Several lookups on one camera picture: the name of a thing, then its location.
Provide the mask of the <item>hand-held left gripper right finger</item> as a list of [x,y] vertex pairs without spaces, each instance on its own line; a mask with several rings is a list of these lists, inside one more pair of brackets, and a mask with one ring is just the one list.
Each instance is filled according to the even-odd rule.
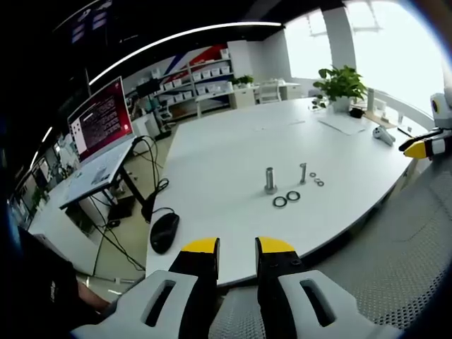
[[318,270],[307,270],[293,246],[257,237],[257,299],[267,338],[399,338],[401,330],[363,316],[357,300]]

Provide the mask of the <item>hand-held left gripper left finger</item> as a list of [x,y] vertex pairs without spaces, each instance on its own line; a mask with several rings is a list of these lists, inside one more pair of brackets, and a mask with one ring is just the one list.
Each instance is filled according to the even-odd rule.
[[115,310],[72,338],[207,338],[217,298],[220,240],[184,246],[169,270],[157,270],[124,293]]

